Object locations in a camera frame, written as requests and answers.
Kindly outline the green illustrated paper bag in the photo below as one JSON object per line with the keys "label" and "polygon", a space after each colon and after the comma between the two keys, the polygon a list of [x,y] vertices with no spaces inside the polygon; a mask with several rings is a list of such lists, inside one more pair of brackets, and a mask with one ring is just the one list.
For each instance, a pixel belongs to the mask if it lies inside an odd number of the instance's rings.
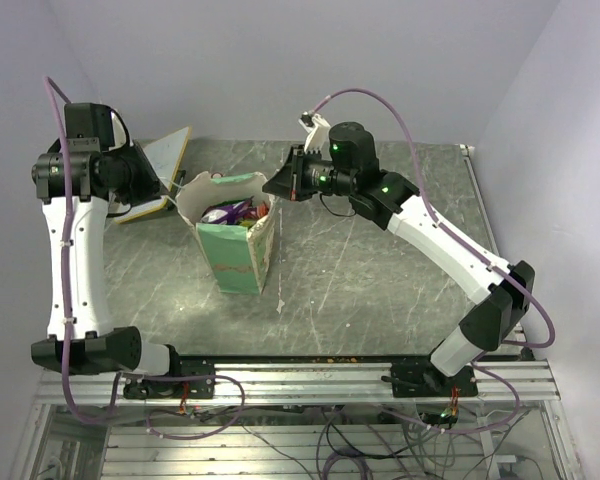
{"label": "green illustrated paper bag", "polygon": [[[266,181],[260,172],[214,177],[204,171],[176,195],[177,211],[223,293],[259,295],[264,289],[276,224],[276,200],[263,192]],[[248,204],[251,219],[203,220],[212,210],[239,203]]]}

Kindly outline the purple Fox's candy packet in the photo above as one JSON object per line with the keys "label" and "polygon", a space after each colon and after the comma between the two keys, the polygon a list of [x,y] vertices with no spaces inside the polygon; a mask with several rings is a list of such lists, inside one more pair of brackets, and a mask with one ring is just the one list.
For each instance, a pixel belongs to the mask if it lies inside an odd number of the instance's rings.
{"label": "purple Fox's candy packet", "polygon": [[234,225],[238,223],[251,209],[252,200],[250,198],[210,207],[201,217],[200,222],[216,225]]}

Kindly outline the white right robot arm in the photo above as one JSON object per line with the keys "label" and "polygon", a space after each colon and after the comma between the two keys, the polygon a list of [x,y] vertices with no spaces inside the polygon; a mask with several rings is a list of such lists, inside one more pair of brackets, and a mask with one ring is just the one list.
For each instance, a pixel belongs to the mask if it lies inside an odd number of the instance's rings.
{"label": "white right robot arm", "polygon": [[483,248],[427,207],[423,194],[404,176],[381,169],[374,138],[361,124],[331,126],[319,114],[304,114],[300,123],[307,132],[305,142],[290,148],[264,193],[294,202],[315,195],[347,198],[354,214],[414,246],[473,303],[420,373],[428,393],[445,394],[466,364],[497,350],[527,313],[534,269]]}

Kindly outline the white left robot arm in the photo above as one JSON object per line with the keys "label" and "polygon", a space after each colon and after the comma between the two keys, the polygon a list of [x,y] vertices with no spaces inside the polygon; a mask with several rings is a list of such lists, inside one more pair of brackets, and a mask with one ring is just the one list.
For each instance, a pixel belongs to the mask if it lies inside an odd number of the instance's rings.
{"label": "white left robot arm", "polygon": [[68,375],[148,374],[162,397],[183,387],[175,350],[147,342],[133,327],[116,327],[104,272],[104,227],[110,201],[136,207],[167,192],[142,148],[116,142],[120,117],[103,104],[69,103],[59,140],[32,168],[49,233],[52,305],[45,339],[32,361]]}

